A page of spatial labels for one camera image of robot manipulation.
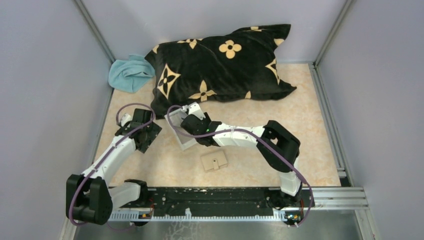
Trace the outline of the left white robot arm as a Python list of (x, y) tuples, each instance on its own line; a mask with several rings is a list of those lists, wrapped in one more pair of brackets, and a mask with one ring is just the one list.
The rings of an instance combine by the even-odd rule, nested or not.
[(112, 212), (128, 204), (144, 207), (151, 201), (147, 183), (127, 179), (119, 186), (110, 182), (121, 165), (135, 152), (145, 153), (162, 128), (154, 123), (154, 111), (141, 104), (132, 116), (116, 117), (119, 129), (104, 153), (81, 174), (66, 180), (65, 213), (75, 226), (104, 225)]

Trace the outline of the beige card holder wallet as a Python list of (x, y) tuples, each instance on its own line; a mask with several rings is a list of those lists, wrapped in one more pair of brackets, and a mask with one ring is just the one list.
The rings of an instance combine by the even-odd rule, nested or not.
[(227, 167), (229, 164), (223, 150), (204, 154), (200, 157), (200, 161), (205, 172), (217, 171)]

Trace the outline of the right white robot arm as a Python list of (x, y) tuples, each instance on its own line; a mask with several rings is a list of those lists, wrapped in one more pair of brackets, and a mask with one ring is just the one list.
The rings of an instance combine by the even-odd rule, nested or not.
[(257, 149), (266, 162), (278, 172), (281, 199), (287, 206), (301, 200), (302, 181), (295, 163), (300, 154), (300, 140), (275, 120), (263, 126), (242, 127), (212, 121), (198, 103), (183, 106), (177, 124), (185, 137), (192, 136), (206, 147), (242, 147)]

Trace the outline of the white plastic card box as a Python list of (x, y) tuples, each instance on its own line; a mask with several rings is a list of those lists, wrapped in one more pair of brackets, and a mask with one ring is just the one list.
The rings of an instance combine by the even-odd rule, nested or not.
[(182, 128), (183, 120), (188, 116), (187, 106), (171, 106), (166, 113), (165, 119), (173, 134), (176, 137), (176, 141), (180, 148), (185, 151), (196, 144), (196, 140), (193, 137), (189, 137), (189, 133)]

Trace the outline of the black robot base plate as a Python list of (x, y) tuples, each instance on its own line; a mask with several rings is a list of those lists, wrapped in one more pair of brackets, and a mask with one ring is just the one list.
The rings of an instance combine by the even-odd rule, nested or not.
[(268, 217), (274, 211), (306, 213), (315, 203), (308, 189), (282, 196), (278, 187), (150, 187), (124, 208), (147, 208), (155, 217)]

